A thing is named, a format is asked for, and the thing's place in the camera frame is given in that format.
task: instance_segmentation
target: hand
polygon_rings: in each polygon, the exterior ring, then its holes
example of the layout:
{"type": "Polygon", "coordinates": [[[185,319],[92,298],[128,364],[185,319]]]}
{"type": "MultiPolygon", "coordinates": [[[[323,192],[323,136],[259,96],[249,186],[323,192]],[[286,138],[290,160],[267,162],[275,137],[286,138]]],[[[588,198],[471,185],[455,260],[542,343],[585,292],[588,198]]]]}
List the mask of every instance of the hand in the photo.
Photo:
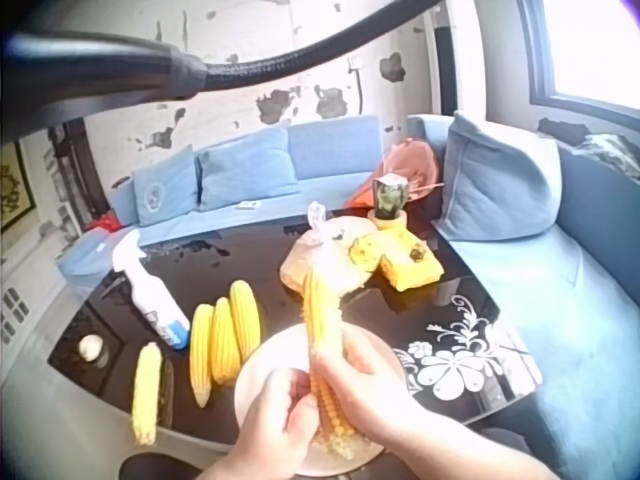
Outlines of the hand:
{"type": "Polygon", "coordinates": [[[314,367],[335,391],[349,421],[372,441],[393,448],[424,409],[361,332],[345,324],[342,338],[346,359],[319,350],[314,367]]]}
{"type": "Polygon", "coordinates": [[[302,464],[320,424],[309,376],[299,370],[274,370],[251,404],[238,442],[218,466],[234,480],[291,478],[302,464]]]}

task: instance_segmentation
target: orange bag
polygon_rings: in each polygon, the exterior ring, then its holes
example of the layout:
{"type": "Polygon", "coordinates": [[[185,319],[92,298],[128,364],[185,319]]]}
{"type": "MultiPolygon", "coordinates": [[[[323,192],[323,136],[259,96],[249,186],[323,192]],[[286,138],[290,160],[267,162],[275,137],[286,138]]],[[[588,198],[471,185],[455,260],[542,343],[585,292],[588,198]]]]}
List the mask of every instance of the orange bag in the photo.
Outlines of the orange bag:
{"type": "Polygon", "coordinates": [[[439,170],[436,155],[429,144],[407,138],[391,147],[391,153],[358,187],[345,207],[373,207],[373,180],[387,173],[396,173],[409,180],[410,202],[426,197],[438,181],[439,170]]]}

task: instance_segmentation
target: blue sofa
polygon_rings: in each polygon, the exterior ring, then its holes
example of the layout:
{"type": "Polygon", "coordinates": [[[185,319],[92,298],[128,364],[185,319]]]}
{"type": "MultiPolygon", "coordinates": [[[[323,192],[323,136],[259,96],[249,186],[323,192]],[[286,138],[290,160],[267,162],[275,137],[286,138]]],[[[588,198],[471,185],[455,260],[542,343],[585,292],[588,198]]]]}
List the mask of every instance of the blue sofa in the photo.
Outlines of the blue sofa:
{"type": "MultiPolygon", "coordinates": [[[[444,159],[451,117],[409,118],[444,159]]],[[[451,242],[536,359],[544,383],[475,427],[522,434],[563,478],[640,472],[640,186],[560,148],[556,224],[527,238],[451,242]]]]}
{"type": "MultiPolygon", "coordinates": [[[[59,270],[69,284],[88,292],[109,273],[113,248],[133,228],[140,229],[140,245],[146,246],[206,231],[305,214],[314,200],[328,209],[341,208],[382,160],[380,128],[375,116],[292,125],[288,132],[289,154],[300,193],[264,199],[256,210],[238,210],[231,205],[207,212],[191,211],[146,227],[131,225],[113,234],[97,228],[85,233],[58,260],[59,270]]],[[[131,210],[136,205],[131,191],[118,189],[110,192],[109,198],[118,218],[132,217],[131,210]]]]}

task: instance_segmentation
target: picture frame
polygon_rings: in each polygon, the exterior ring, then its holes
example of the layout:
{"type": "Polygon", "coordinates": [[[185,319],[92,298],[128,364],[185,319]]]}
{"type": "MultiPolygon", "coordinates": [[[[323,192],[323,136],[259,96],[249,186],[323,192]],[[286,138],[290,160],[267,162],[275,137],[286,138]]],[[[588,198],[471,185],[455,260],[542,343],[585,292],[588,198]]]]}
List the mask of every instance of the picture frame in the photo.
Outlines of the picture frame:
{"type": "Polygon", "coordinates": [[[1,233],[4,233],[36,208],[18,142],[2,146],[0,181],[2,182],[0,187],[1,233]]]}

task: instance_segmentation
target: window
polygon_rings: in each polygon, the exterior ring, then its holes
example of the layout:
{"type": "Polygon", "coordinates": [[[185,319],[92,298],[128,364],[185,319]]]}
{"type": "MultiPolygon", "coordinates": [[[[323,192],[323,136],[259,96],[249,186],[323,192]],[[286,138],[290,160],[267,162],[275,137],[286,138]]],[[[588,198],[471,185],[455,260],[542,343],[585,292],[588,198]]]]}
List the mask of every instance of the window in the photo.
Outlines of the window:
{"type": "Polygon", "coordinates": [[[640,131],[640,18],[624,0],[519,0],[531,103],[640,131]]]}

